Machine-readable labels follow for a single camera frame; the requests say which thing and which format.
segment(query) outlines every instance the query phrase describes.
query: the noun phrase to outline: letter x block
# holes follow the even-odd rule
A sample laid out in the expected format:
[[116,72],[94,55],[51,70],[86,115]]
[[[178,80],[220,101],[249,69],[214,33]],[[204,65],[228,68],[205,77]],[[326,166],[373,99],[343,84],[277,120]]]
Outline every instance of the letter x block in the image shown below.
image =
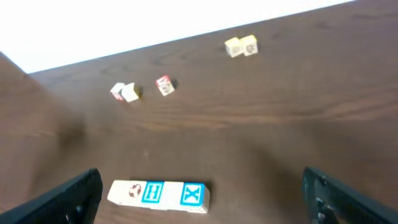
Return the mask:
[[118,205],[207,213],[210,192],[202,183],[115,180],[108,200]]

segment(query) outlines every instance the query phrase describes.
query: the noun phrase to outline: row of blocks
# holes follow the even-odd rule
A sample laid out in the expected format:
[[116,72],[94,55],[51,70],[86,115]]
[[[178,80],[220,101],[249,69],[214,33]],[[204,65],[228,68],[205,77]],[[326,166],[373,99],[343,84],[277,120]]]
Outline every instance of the row of blocks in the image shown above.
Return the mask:
[[210,192],[203,183],[115,180],[108,200],[118,205],[156,210],[207,213]]
[[234,37],[225,42],[226,51],[231,57],[244,54],[249,56],[258,53],[257,39],[254,35],[249,35],[239,39]]

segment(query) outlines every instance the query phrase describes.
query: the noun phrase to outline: white wall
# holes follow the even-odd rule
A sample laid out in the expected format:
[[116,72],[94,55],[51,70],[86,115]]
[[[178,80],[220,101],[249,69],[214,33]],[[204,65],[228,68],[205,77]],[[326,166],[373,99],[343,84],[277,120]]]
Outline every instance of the white wall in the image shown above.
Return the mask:
[[9,0],[1,50],[25,72],[352,0]]

